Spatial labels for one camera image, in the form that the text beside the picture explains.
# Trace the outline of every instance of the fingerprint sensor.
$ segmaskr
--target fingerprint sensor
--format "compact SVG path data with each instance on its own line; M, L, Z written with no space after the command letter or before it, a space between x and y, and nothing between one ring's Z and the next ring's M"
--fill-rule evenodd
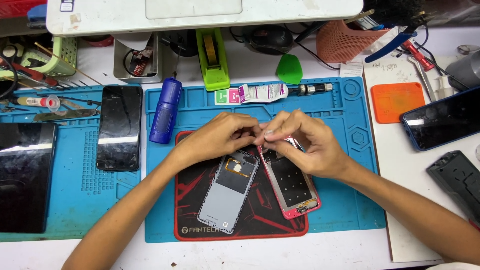
M233 170L236 171L236 172L240 172L241 165L240 164L235 164L235 166L233 166Z

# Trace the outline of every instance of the blue pliers handle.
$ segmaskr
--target blue pliers handle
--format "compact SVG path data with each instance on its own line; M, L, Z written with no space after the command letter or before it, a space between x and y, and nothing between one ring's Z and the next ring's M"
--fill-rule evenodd
M405 33L405 32L400 32L398 33L398 36L396 36L392 41L390 41L387 45L385 45L383 48L380 50L376 51L374 54L369 55L367 58L365 58L366 63L373 62L385 55L387 55L389 52L395 50L396 48L400 47L405 41L407 41L411 37L416 37L417 32L413 33Z

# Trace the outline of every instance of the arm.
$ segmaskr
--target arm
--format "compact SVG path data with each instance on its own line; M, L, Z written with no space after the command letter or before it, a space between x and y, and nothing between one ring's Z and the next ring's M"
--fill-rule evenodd
M224 112L190 134L90 229L62 269L110 269L173 176L251 144L250 131L257 125L256 118Z
M303 153L282 139L292 135ZM281 112L255 144L276 150L302 171L342 181L378 203L422 243L445 259L480 265L480 233L456 214L364 168L342 150L320 119L299 110Z

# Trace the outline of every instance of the fantech logo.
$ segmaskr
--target fantech logo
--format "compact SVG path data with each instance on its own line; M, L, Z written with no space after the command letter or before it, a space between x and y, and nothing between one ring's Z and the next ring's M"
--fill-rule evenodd
M183 227L181 229L182 233L212 233L212 232L219 232L218 229L212 228L212 227Z

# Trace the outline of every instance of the gray phone back cover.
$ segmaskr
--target gray phone back cover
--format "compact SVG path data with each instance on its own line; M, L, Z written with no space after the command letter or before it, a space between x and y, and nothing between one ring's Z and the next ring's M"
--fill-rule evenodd
M241 161L240 172L250 177L226 170L229 159ZM232 170L235 164L229 162L228 168ZM241 150L225 155L200 207L198 221L224 233L233 233L259 165L258 157Z

